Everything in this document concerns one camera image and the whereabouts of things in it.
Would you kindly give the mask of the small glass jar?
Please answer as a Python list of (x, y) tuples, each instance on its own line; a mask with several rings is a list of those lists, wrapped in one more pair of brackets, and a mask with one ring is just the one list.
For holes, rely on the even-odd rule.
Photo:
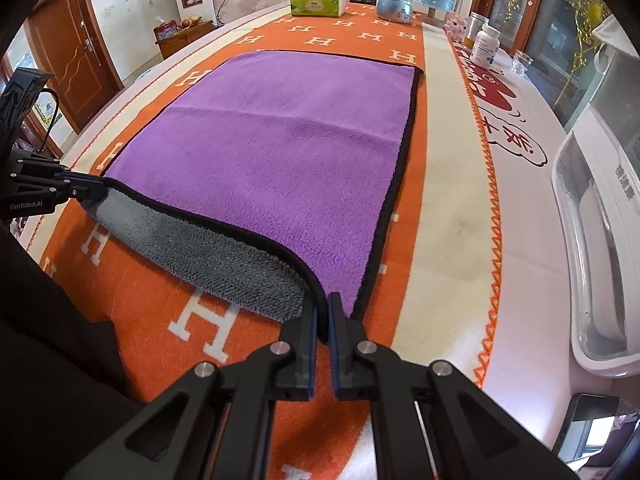
[(518, 76), (524, 76), (532, 63), (533, 59), (528, 54), (521, 50), (515, 50), (512, 58), (511, 70)]

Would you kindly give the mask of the white pill bottle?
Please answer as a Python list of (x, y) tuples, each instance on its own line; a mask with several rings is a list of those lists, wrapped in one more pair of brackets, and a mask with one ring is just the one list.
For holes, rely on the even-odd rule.
[(494, 62), (494, 57), (500, 47), (500, 32), (489, 24), (484, 24), (477, 33), (470, 60), (476, 66), (485, 70)]

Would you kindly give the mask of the wooden TV cabinet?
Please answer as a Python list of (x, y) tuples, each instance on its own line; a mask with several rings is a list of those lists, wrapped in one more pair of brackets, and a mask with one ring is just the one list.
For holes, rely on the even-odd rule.
[(214, 23), (212, 21), (201, 22), (195, 24), (186, 29), (180, 30), (175, 34), (157, 41), (158, 48), (160, 49), (160, 55), (163, 60), (167, 60), (178, 51), (187, 47), (189, 44), (193, 44), (194, 41), (208, 35), (215, 30)]

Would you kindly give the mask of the pink piggy figurine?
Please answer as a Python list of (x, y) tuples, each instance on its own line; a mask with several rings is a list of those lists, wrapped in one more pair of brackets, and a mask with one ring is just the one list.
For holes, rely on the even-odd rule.
[(461, 44), (466, 34), (468, 18), (457, 12), (448, 12), (446, 15), (444, 32), (447, 38), (456, 44)]

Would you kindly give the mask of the white printed tablecloth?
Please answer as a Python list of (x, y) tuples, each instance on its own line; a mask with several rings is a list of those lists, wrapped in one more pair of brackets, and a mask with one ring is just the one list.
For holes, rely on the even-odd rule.
[[(586, 373), (570, 350), (568, 265), (551, 169), (516, 156), (513, 136), (476, 117), (475, 84), (438, 29), (384, 24), (359, 4), (339, 22), (270, 6), (160, 63), (104, 110), (66, 164), (103, 169), (135, 128), (220, 62), (283, 47), (422, 68), (410, 162), (367, 332), (406, 360), (453, 362), (552, 445), (572, 395), (611, 384)], [(140, 399), (155, 398), (198, 362), (230, 364), (278, 336), (276, 323), (154, 268), (76, 203), (28, 220), (20, 241), (85, 316), (113, 321)]]

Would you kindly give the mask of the black smartphone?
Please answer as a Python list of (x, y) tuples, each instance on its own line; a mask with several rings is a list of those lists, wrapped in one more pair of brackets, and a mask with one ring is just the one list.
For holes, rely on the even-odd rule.
[(566, 464), (600, 453), (612, 431), (619, 405), (617, 396), (574, 394), (552, 451)]

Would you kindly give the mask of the silver metal can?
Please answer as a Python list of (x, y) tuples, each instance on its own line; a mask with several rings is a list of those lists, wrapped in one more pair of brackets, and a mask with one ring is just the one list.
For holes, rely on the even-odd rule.
[(465, 25), (465, 33), (461, 44), (465, 49), (472, 50), (475, 44), (477, 34), (483, 29), (483, 26), (489, 23), (489, 18), (482, 14), (471, 12)]

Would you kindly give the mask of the brown wooden door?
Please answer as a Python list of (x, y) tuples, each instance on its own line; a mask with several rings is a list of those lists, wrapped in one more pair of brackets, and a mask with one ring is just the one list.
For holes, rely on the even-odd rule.
[(40, 0), (25, 34), (62, 113), (80, 133), (124, 88), (100, 31), (91, 0)]

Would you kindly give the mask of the purple and grey towel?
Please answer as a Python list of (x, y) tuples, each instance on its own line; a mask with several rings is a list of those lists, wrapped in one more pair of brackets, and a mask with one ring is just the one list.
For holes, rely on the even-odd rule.
[(408, 162), (421, 71), (302, 51), (223, 62), (102, 171), (88, 214), (181, 281), (266, 318), (330, 292), (367, 309)]

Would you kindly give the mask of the red snack package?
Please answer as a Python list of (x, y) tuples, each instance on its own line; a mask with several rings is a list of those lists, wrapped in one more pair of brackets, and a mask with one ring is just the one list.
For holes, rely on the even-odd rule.
[(153, 28), (154, 36), (157, 42), (163, 41), (178, 32), (178, 24), (175, 20), (160, 21), (160, 24)]

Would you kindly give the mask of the green tissue box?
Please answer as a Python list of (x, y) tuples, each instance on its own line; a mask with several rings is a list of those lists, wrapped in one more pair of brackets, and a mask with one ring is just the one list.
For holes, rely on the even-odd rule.
[(346, 11), (347, 0), (290, 0), (293, 16), (339, 18)]

